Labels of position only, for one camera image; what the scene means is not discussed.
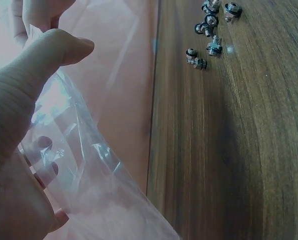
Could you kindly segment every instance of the clear plastic bag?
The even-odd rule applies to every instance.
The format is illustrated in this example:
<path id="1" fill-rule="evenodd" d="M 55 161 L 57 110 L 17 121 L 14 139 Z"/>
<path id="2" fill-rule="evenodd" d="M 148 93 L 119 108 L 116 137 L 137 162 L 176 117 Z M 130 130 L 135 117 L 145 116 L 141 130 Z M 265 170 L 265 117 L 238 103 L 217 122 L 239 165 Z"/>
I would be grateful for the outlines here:
<path id="1" fill-rule="evenodd" d="M 31 29 L 32 39 L 41 32 Z M 41 160 L 29 146 L 40 136 L 52 139 Z M 36 172 L 55 162 L 59 172 L 47 186 L 54 209 L 62 208 L 68 223 L 46 239 L 177 240 L 168 222 L 149 202 L 93 123 L 85 102 L 64 69 L 46 83 L 36 102 L 32 127 L 21 142 Z"/>

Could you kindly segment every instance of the wood grain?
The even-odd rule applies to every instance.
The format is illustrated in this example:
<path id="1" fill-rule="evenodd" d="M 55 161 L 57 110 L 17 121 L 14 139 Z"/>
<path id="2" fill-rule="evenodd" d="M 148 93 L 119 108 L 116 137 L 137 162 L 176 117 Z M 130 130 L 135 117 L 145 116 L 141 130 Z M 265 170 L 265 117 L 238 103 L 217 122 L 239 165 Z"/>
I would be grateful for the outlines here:
<path id="1" fill-rule="evenodd" d="M 184 240 L 298 239 L 298 0 L 237 3 L 215 58 L 202 1 L 161 1 L 147 195 Z"/>

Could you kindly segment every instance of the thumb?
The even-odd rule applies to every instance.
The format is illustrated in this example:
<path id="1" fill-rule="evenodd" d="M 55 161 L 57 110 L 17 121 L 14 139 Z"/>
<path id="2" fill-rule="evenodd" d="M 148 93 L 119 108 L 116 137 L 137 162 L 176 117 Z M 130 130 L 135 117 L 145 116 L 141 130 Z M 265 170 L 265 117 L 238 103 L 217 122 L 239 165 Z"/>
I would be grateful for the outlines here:
<path id="1" fill-rule="evenodd" d="M 11 154 L 25 136 L 35 101 L 51 75 L 60 66 L 81 61 L 93 49 L 90 40 L 52 29 L 0 70 L 0 154 Z"/>
<path id="2" fill-rule="evenodd" d="M 68 215 L 62 210 L 59 209 L 54 213 L 54 224 L 50 229 L 50 233 L 61 228 L 69 220 Z"/>
<path id="3" fill-rule="evenodd" d="M 90 40 L 73 37 L 60 29 L 51 29 L 0 71 L 6 76 L 0 81 L 7 81 L 7 85 L 21 90 L 35 101 L 45 82 L 60 66 L 78 63 L 93 49 L 94 42 Z"/>

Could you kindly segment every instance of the metal fitting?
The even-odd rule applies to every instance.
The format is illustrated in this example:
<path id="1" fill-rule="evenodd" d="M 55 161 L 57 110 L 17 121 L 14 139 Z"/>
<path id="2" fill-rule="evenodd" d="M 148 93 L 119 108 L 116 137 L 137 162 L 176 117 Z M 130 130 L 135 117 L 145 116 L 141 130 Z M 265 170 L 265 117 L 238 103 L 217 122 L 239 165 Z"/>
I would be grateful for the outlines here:
<path id="1" fill-rule="evenodd" d="M 242 14 L 242 7 L 235 2 L 225 4 L 224 8 L 225 21 L 231 22 L 232 19 L 238 19 Z"/>
<path id="2" fill-rule="evenodd" d="M 196 34 L 205 34 L 205 36 L 210 37 L 212 35 L 212 27 L 209 26 L 206 22 L 196 24 L 194 27 Z"/>
<path id="3" fill-rule="evenodd" d="M 192 64 L 197 70 L 202 70 L 207 68 L 207 61 L 196 57 L 195 59 L 187 59 L 188 64 Z"/>
<path id="4" fill-rule="evenodd" d="M 220 39 L 217 35 L 213 36 L 212 42 L 208 43 L 207 46 L 208 55 L 217 57 L 222 52 L 222 46 L 220 43 Z"/>
<path id="5" fill-rule="evenodd" d="M 202 11 L 206 14 L 210 13 L 210 10 L 208 9 L 207 5 L 210 3 L 210 0 L 206 0 L 202 5 Z"/>
<path id="6" fill-rule="evenodd" d="M 221 6 L 221 1 L 220 0 L 213 0 L 211 1 L 205 1 L 202 5 L 202 10 L 209 14 L 209 13 L 213 13 L 213 14 L 217 14 L 219 12 Z"/>
<path id="7" fill-rule="evenodd" d="M 204 18 L 204 22 L 207 23 L 210 27 L 217 27 L 219 24 L 219 18 L 214 14 L 207 14 Z"/>
<path id="8" fill-rule="evenodd" d="M 189 48 L 186 51 L 187 59 L 192 60 L 198 56 L 198 51 L 194 50 L 193 48 Z"/>

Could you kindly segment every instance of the hand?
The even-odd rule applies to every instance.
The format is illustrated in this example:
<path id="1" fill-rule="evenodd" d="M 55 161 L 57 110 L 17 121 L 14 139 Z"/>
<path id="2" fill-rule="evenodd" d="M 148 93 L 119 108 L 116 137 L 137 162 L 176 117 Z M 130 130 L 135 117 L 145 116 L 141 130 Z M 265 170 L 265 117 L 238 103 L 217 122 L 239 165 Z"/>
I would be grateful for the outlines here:
<path id="1" fill-rule="evenodd" d="M 45 186 L 15 150 L 29 128 L 34 103 L 48 78 L 60 66 L 79 62 L 93 49 L 92 41 L 51 29 L 0 70 L 0 239 L 41 240 L 68 220 L 64 212 L 53 212 L 42 190 Z M 50 139 L 41 137 L 32 143 L 32 151 L 51 144 Z M 46 168 L 57 174 L 55 164 Z"/>
<path id="2" fill-rule="evenodd" d="M 11 29 L 15 41 L 22 46 L 29 33 L 29 25 L 43 32 L 57 29 L 61 15 L 75 0 L 11 0 Z"/>

